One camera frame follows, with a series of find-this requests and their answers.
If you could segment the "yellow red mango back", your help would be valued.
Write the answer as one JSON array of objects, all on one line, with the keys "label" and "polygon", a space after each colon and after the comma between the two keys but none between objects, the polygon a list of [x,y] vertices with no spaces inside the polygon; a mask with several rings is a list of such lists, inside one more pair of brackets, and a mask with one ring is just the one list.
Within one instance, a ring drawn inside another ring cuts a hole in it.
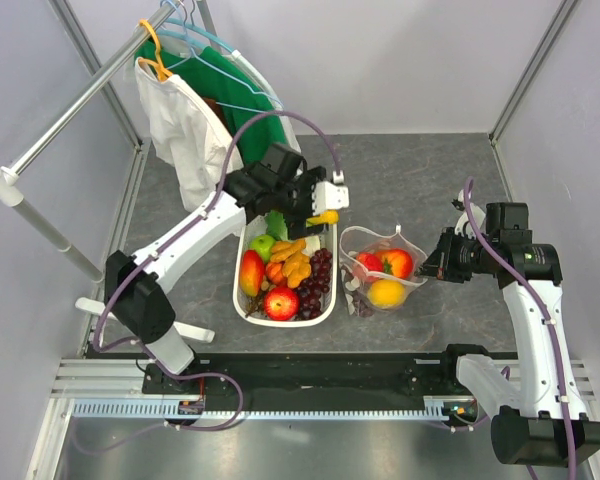
[{"label": "yellow red mango back", "polygon": [[336,210],[327,210],[317,216],[308,218],[306,224],[308,226],[317,225],[333,225],[339,221],[339,213]]}]

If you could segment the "red tomato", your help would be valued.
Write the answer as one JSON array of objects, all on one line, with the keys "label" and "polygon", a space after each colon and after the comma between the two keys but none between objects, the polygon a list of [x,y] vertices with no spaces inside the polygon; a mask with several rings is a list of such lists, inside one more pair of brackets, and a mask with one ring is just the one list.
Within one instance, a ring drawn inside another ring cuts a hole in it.
[{"label": "red tomato", "polygon": [[405,250],[399,248],[379,250],[376,252],[376,257],[382,263],[385,274],[406,280],[413,272],[412,256]]}]

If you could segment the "yellow lemon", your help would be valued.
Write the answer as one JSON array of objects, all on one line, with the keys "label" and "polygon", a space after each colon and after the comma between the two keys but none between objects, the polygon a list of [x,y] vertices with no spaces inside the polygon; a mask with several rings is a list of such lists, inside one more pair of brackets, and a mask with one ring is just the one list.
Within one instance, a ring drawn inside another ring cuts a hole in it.
[{"label": "yellow lemon", "polygon": [[407,297],[406,287],[395,280],[380,279],[371,284],[367,292],[369,302],[379,309],[399,307]]}]

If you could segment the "clear polka dot zip bag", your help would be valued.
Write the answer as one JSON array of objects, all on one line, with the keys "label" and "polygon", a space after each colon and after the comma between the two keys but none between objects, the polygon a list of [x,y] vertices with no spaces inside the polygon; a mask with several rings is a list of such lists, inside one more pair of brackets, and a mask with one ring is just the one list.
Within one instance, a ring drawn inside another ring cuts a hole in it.
[{"label": "clear polka dot zip bag", "polygon": [[350,226],[338,242],[339,270],[348,313],[370,317],[399,309],[426,279],[416,270],[425,252],[407,240],[402,226],[390,234]]}]

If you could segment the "red apple back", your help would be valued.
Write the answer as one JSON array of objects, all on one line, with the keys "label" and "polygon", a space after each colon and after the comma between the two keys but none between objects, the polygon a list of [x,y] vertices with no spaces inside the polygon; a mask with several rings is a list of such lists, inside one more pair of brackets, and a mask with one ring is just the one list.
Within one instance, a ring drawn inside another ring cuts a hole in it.
[{"label": "red apple back", "polygon": [[354,266],[354,275],[361,280],[367,278],[367,273],[384,272],[382,261],[373,253],[361,252],[356,256],[356,265]]}]

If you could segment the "dark purple grape bunch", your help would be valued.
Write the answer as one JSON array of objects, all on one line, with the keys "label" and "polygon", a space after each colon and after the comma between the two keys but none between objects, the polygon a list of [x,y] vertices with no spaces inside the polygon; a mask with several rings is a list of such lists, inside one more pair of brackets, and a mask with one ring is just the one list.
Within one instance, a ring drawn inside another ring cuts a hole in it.
[{"label": "dark purple grape bunch", "polygon": [[351,270],[346,266],[340,266],[340,278],[342,281],[347,311],[350,316],[368,318],[374,315],[366,296],[361,290],[361,283]]}]

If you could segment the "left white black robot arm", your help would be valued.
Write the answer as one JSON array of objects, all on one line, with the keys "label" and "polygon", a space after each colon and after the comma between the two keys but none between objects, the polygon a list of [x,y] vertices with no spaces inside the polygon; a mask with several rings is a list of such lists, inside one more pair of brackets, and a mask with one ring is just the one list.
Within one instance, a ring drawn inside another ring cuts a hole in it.
[{"label": "left white black robot arm", "polygon": [[227,174],[201,206],[133,255],[111,254],[105,266],[105,311],[129,329],[165,370],[165,382],[188,393],[199,382],[195,353],[174,326],[167,294],[180,277],[225,237],[259,216],[281,213],[291,238],[307,221],[349,204],[344,176],[325,168],[299,170],[302,155],[282,144],[265,158]]}]

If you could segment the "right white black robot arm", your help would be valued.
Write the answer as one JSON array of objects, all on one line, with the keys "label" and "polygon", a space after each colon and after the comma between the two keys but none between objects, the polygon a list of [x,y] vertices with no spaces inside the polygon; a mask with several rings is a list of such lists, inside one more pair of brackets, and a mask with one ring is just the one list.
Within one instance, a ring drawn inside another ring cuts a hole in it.
[{"label": "right white black robot arm", "polygon": [[454,344],[438,368],[439,384],[453,394],[467,388],[476,398],[501,463],[573,471],[600,450],[600,421],[589,418],[570,364],[558,253],[533,241],[524,203],[453,205],[461,217],[416,273],[459,284],[479,274],[497,280],[514,327],[520,382],[507,380],[485,348]]}]

